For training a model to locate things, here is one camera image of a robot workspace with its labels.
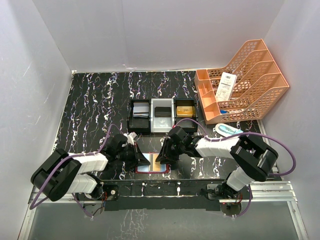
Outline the red leather card holder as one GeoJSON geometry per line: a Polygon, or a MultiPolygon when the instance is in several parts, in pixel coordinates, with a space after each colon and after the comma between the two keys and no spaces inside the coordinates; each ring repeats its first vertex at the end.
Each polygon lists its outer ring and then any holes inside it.
{"type": "Polygon", "coordinates": [[[168,164],[160,164],[156,161],[158,153],[143,153],[143,156],[149,161],[150,165],[138,166],[135,169],[137,174],[166,174],[170,167],[168,164]]]}

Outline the white VIP chip card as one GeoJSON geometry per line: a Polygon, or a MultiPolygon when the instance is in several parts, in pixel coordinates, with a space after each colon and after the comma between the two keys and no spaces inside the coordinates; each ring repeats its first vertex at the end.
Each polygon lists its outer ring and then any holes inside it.
{"type": "Polygon", "coordinates": [[[148,118],[149,103],[135,101],[133,103],[132,116],[137,118],[148,118]]]}

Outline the gold magnetic stripe card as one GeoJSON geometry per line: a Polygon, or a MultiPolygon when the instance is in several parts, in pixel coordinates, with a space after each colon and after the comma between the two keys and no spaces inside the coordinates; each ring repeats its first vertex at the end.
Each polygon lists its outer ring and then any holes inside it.
{"type": "Polygon", "coordinates": [[[158,157],[158,153],[151,153],[149,156],[150,167],[149,170],[153,173],[164,173],[167,170],[166,164],[160,164],[156,162],[156,158],[158,157]]]}

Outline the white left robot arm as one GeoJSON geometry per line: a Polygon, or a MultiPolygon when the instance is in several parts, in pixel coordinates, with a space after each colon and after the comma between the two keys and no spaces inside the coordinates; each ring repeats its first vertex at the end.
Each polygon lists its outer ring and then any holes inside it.
{"type": "Polygon", "coordinates": [[[84,193],[97,200],[103,195],[103,187],[90,174],[117,168],[130,171],[149,166],[150,161],[135,142],[136,134],[109,136],[102,149],[91,153],[70,153],[58,148],[32,174],[30,182],[52,202],[66,194],[84,193]]]}

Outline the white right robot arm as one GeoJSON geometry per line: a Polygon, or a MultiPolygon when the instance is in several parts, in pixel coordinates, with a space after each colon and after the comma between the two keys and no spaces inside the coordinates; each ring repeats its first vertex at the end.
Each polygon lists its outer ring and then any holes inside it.
{"type": "Polygon", "coordinates": [[[186,154],[193,158],[223,157],[238,164],[222,184],[203,192],[212,196],[233,199],[241,190],[254,181],[267,180],[278,159],[278,153],[262,139],[249,133],[230,136],[225,140],[210,139],[203,135],[191,135],[179,126],[172,128],[164,139],[156,161],[174,164],[186,154]]]}

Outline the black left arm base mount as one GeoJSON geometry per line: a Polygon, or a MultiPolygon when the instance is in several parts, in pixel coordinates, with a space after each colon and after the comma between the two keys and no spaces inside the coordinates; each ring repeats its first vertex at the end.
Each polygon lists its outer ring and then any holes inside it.
{"type": "Polygon", "coordinates": [[[118,200],[119,181],[101,180],[93,174],[80,174],[72,182],[69,193],[85,216],[93,220],[98,212],[105,210],[108,201],[118,200]],[[100,204],[100,207],[94,212],[86,209],[87,206],[96,204],[100,204]]]}

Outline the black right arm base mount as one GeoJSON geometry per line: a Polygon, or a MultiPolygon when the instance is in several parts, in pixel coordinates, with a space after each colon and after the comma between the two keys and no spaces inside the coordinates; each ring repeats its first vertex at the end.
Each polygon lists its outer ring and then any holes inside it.
{"type": "Polygon", "coordinates": [[[249,208],[253,195],[248,186],[234,190],[226,183],[208,184],[200,190],[200,194],[208,200],[229,200],[220,203],[220,209],[226,216],[235,218],[243,215],[249,208]]]}

